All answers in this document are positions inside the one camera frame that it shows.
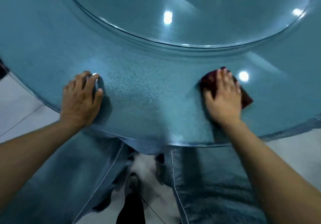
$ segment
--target black shoe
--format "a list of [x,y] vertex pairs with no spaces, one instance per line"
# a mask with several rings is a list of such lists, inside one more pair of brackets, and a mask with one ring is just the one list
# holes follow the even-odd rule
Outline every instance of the black shoe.
[[125,185],[125,197],[129,194],[140,195],[140,180],[134,172],[129,175]]

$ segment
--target floor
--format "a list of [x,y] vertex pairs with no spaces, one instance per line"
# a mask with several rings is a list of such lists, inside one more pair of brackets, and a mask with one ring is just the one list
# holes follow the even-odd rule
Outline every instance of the floor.
[[[11,76],[0,80],[0,143],[50,124],[59,118]],[[321,189],[321,129],[267,143],[305,179]],[[179,212],[171,188],[162,186],[155,178],[153,156],[135,158],[132,171],[143,181],[142,197],[146,223],[179,224]],[[110,206],[100,213],[84,216],[79,224],[116,223],[125,201],[124,187],[112,194]]]

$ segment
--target round glass table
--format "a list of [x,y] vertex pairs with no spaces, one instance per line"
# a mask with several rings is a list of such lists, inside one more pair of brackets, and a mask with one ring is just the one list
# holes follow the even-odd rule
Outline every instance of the round glass table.
[[226,66],[254,103],[258,136],[321,111],[319,0],[0,0],[0,57],[46,104],[84,70],[105,102],[94,125],[111,135],[214,145],[197,84]]

